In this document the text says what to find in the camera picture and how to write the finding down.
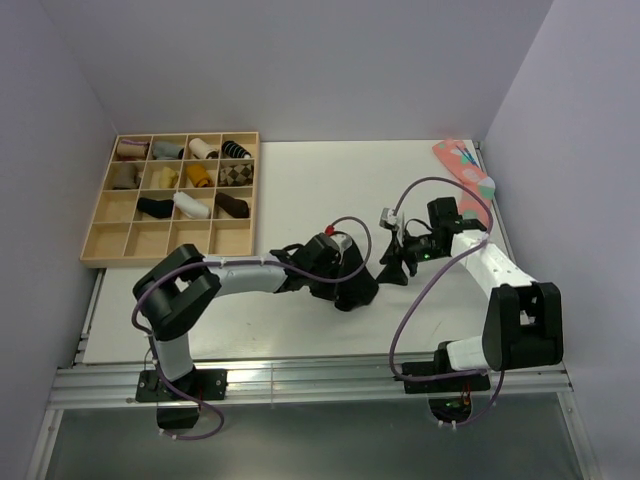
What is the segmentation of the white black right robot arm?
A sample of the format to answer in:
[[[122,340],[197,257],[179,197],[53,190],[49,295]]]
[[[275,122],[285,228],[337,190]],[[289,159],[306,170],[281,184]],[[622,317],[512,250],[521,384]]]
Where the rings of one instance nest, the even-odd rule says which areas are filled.
[[[427,205],[430,230],[414,236],[404,216],[383,209],[382,228],[391,240],[377,280],[405,286],[420,263],[446,258],[466,269],[488,299],[480,335],[441,343],[424,380],[457,388],[467,376],[557,365],[564,355],[561,293],[552,282],[523,272],[498,246],[480,220],[466,219],[452,197]]]

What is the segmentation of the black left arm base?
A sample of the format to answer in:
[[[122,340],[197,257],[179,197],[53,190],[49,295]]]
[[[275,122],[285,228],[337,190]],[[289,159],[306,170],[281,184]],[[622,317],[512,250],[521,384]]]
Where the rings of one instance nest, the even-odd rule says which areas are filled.
[[[183,433],[192,429],[200,418],[202,407],[161,407],[160,403],[187,401],[177,390],[198,401],[223,400],[226,395],[227,371],[224,369],[198,370],[194,368],[186,376],[173,383],[173,388],[161,379],[156,370],[144,370],[138,378],[135,393],[137,403],[155,403],[156,422],[165,430]]]

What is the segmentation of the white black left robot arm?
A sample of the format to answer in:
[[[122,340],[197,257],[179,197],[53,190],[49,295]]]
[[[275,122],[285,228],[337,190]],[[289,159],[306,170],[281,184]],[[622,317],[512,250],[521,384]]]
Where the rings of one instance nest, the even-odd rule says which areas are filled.
[[[305,244],[271,250],[264,257],[229,261],[206,257],[193,244],[176,248],[132,290],[137,313],[148,322],[137,327],[150,336],[159,388],[172,399],[194,397],[206,388],[191,356],[188,332],[214,299],[303,288],[342,312],[369,305],[379,291],[366,259],[343,232],[316,234]]]

